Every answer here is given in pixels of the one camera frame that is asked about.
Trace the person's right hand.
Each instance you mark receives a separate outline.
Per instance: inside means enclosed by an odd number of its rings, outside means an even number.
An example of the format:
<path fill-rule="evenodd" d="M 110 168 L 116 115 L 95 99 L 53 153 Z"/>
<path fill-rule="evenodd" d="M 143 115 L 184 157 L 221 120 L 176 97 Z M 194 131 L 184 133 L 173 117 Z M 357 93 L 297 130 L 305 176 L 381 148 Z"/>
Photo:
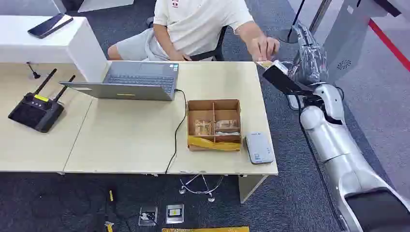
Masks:
<path fill-rule="evenodd" d="M 186 55 L 182 52 L 179 52 L 177 50 L 171 50 L 168 53 L 168 56 L 169 56 L 170 60 L 172 60 L 172 61 L 192 61 L 190 56 L 188 56 L 188 55 Z"/>

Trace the person's left hand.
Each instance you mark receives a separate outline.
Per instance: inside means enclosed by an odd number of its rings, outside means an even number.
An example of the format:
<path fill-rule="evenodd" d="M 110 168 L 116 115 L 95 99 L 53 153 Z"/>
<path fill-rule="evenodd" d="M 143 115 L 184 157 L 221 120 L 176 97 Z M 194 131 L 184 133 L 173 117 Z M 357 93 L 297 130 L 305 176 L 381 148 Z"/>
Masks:
<path fill-rule="evenodd" d="M 268 61 L 279 51 L 280 42 L 265 35 L 254 38 L 250 42 L 249 53 L 254 61 Z"/>

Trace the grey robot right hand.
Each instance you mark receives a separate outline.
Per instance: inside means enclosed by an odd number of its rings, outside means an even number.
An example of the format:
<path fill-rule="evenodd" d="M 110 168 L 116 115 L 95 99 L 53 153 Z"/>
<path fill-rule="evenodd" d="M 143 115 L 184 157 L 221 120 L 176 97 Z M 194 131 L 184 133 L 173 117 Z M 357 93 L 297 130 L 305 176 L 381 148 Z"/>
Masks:
<path fill-rule="evenodd" d="M 295 24 L 293 30 L 297 33 L 299 53 L 289 72 L 290 79 L 306 86 L 327 82 L 329 73 L 323 45 L 317 42 L 302 23 Z"/>

